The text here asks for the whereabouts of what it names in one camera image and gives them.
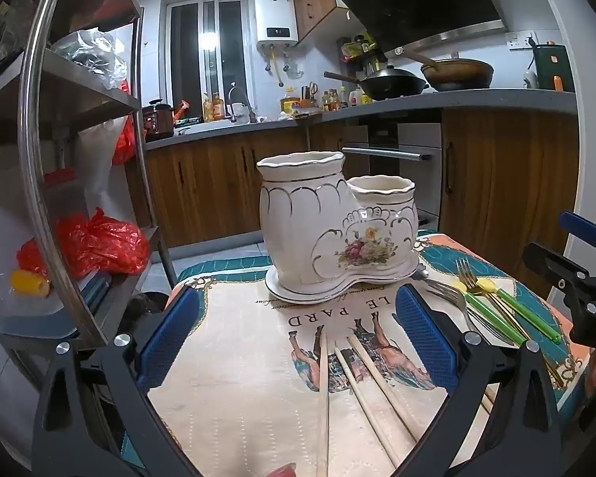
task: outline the gray countertop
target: gray countertop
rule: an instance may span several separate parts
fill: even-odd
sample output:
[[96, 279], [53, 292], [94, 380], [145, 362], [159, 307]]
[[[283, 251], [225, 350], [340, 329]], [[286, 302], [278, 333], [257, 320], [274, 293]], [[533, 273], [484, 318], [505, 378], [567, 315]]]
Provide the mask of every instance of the gray countertop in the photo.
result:
[[312, 123], [345, 120], [371, 114], [382, 114], [396, 111], [413, 111], [415, 109], [444, 109], [458, 107], [496, 107], [502, 109], [528, 109], [533, 111], [549, 111], [576, 115], [577, 100], [575, 93], [549, 91], [547, 89], [466, 89], [462, 91], [443, 91], [423, 93], [411, 97], [393, 98], [377, 101], [367, 105], [350, 107], [341, 111], [319, 114], [307, 119], [284, 120], [280, 122], [263, 122], [224, 127], [187, 135], [173, 136], [146, 144], [146, 150], [159, 149], [178, 143], [203, 140], [229, 134], [282, 129], [306, 126]]

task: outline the window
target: window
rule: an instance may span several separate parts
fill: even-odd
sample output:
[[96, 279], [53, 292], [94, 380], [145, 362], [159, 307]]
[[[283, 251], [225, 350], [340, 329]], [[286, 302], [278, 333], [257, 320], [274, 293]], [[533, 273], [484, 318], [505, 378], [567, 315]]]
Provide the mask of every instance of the window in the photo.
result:
[[[185, 117], [203, 115], [203, 95], [218, 93], [227, 106], [232, 85], [250, 95], [245, 62], [244, 0], [194, 0], [168, 6], [166, 84], [168, 102], [189, 102]], [[245, 103], [242, 91], [233, 95]]]

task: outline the metal screw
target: metal screw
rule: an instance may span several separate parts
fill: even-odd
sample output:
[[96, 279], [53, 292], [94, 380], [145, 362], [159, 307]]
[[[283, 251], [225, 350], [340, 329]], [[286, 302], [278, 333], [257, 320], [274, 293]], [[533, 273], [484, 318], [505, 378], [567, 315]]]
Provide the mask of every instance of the metal screw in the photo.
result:
[[67, 342], [60, 343], [55, 347], [55, 353], [58, 355], [64, 355], [68, 350], [70, 350], [70, 344]]
[[533, 341], [532, 339], [526, 342], [526, 348], [532, 353], [538, 353], [538, 350], [540, 349], [538, 342]]
[[481, 343], [481, 336], [475, 332], [466, 332], [464, 338], [468, 344], [472, 344], [473, 346], [477, 346]]
[[121, 333], [117, 337], [115, 337], [115, 340], [113, 342], [115, 343], [115, 346], [128, 346], [128, 344], [130, 344], [130, 335], [128, 335], [127, 333]]

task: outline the placemat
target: placemat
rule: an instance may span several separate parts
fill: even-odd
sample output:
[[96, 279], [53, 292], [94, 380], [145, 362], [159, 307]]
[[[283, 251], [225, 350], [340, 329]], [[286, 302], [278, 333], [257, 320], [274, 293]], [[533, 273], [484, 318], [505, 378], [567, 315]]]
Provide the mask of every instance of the placemat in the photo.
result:
[[[583, 371], [588, 348], [569, 342], [570, 323], [525, 286], [441, 234], [418, 237], [415, 249], [430, 276], [455, 279], [455, 261], [467, 258], [473, 271], [497, 286], [564, 334], [556, 345], [518, 318], [556, 362], [565, 385], [555, 394], [563, 422], [584, 398]], [[164, 384], [149, 398], [186, 455], [206, 477], [264, 477], [289, 462], [299, 477], [315, 475], [318, 425], [319, 332], [329, 340], [329, 473], [338, 476], [388, 476], [393, 472], [367, 422], [342, 368], [334, 342], [356, 375], [358, 386], [401, 459], [414, 440], [395, 415], [353, 352], [346, 338], [355, 333], [415, 421], [428, 426], [445, 399], [393, 318], [401, 283], [361, 284], [332, 301], [288, 305], [268, 292], [268, 257], [211, 261], [187, 269], [181, 283], [203, 295], [203, 313], [184, 343]], [[462, 330], [457, 308], [416, 285], [428, 304], [447, 313]], [[491, 343], [500, 342], [484, 331]], [[455, 463], [468, 459], [488, 414], [480, 407]]]

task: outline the oven handle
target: oven handle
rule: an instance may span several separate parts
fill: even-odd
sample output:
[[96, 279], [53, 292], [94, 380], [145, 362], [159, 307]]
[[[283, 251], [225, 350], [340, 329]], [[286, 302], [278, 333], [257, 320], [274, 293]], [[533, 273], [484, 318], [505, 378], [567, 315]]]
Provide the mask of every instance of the oven handle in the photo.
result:
[[342, 151], [346, 154], [367, 154], [378, 157], [396, 157], [397, 159], [407, 159], [408, 161], [427, 161], [431, 158], [430, 154], [418, 154], [417, 152], [391, 151], [389, 149], [361, 149], [359, 147], [343, 147]]

